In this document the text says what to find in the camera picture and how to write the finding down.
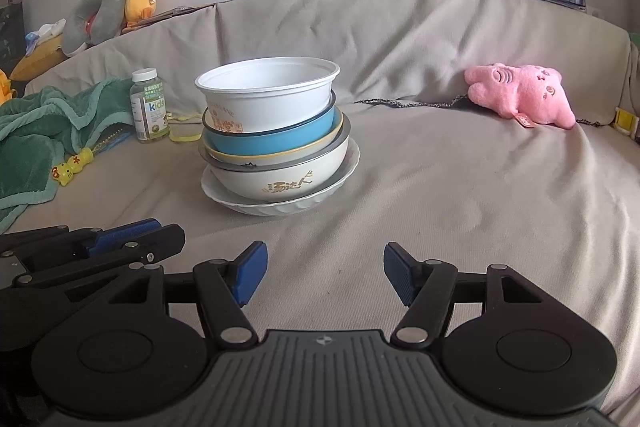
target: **green blanket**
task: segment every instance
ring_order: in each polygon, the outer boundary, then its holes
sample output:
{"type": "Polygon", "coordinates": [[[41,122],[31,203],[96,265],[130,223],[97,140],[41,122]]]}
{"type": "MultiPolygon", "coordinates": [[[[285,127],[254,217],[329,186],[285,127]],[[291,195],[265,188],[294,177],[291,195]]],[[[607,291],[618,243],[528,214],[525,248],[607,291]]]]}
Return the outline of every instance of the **green blanket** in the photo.
{"type": "Polygon", "coordinates": [[[115,123],[133,124],[131,80],[112,78],[68,96],[56,87],[0,105],[0,233],[28,204],[52,200],[51,168],[93,147],[115,123]]]}

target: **beige sofa cover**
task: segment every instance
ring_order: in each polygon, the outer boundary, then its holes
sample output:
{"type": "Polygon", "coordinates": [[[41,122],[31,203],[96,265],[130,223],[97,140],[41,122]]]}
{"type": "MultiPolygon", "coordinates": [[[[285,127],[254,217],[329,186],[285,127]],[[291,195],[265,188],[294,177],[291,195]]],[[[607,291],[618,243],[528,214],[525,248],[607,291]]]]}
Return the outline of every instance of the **beige sofa cover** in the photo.
{"type": "MultiPolygon", "coordinates": [[[[198,74],[246,58],[312,55],[340,64],[334,83],[362,158],[318,208],[284,218],[236,214],[200,189],[195,144],[130,139],[97,157],[10,231],[65,223],[178,223],[188,270],[268,245],[267,276],[245,311],[257,328],[382,328],[404,308],[382,251],[461,271],[506,263],[602,330],[619,365],[607,411],[640,387],[640,147],[610,127],[524,129],[489,112],[354,105],[366,98],[440,102],[463,94],[473,64],[561,71],[577,118],[609,123],[640,108],[638,51],[624,30],[537,0],[236,0],[83,52],[34,80],[76,92],[108,76],[158,68],[168,108],[201,112],[198,74]]],[[[195,324],[195,309],[173,308],[195,324]]],[[[478,313],[456,308],[455,320],[478,313]]]]}

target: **blue gripper pad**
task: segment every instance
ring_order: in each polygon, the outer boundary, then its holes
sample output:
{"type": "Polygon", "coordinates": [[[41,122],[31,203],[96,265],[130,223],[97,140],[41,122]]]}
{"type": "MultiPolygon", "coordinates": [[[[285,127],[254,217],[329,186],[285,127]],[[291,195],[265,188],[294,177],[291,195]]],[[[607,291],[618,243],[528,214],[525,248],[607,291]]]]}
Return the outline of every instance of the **blue gripper pad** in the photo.
{"type": "Polygon", "coordinates": [[[386,245],[382,263],[386,278],[396,290],[402,304],[411,306],[420,292],[420,288],[414,285],[412,267],[419,266],[420,263],[398,243],[386,245]]]}
{"type": "Polygon", "coordinates": [[[248,304],[254,295],[262,277],[267,272],[267,245],[262,241],[255,241],[244,250],[234,261],[238,272],[236,283],[231,288],[234,299],[239,306],[248,304]]]}
{"type": "Polygon", "coordinates": [[[90,256],[100,255],[113,250],[117,250],[132,237],[160,229],[162,225],[155,219],[143,219],[128,225],[122,225],[117,229],[104,230],[98,234],[95,244],[88,248],[90,256]]]}

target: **yellow string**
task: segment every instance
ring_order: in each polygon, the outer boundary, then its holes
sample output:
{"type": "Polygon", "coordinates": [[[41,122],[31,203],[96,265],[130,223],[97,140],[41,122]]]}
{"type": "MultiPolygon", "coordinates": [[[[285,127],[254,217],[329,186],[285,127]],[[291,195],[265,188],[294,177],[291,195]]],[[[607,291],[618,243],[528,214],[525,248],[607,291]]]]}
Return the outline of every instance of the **yellow string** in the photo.
{"type": "MultiPolygon", "coordinates": [[[[202,115],[199,114],[191,114],[189,116],[174,116],[172,113],[168,112],[166,114],[167,121],[177,121],[177,122],[185,122],[188,120],[193,120],[194,118],[200,119],[202,115]]],[[[202,131],[197,134],[191,134],[189,136],[175,136],[174,132],[171,130],[171,126],[169,126],[169,140],[176,143],[185,143],[185,142],[195,142],[200,139],[202,136],[202,131]]]]}

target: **yellow clip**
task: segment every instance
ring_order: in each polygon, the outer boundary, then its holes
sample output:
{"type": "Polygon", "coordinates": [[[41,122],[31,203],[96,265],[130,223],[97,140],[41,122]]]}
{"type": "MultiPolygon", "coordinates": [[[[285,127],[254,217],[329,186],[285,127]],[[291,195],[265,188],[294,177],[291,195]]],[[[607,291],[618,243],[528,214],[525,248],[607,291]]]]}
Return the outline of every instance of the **yellow clip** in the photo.
{"type": "Polygon", "coordinates": [[[638,117],[629,111],[616,108],[616,119],[613,121],[613,128],[620,131],[622,134],[630,136],[632,139],[636,138],[636,132],[638,131],[638,117]]]}
{"type": "MultiPolygon", "coordinates": [[[[199,115],[199,114],[192,114],[190,116],[174,116],[170,112],[166,114],[167,121],[177,121],[177,122],[185,122],[187,120],[193,120],[194,118],[200,119],[201,117],[202,115],[199,115]]],[[[174,132],[171,130],[171,126],[169,126],[169,140],[171,140],[172,142],[176,142],[176,143],[195,142],[200,139],[200,136],[202,136],[202,132],[197,134],[191,134],[189,136],[175,136],[174,132]]]]}
{"type": "Polygon", "coordinates": [[[74,178],[74,174],[78,174],[85,165],[92,161],[94,161],[94,153],[91,149],[85,147],[75,156],[71,156],[66,163],[54,166],[51,169],[51,177],[65,187],[74,178]]]}

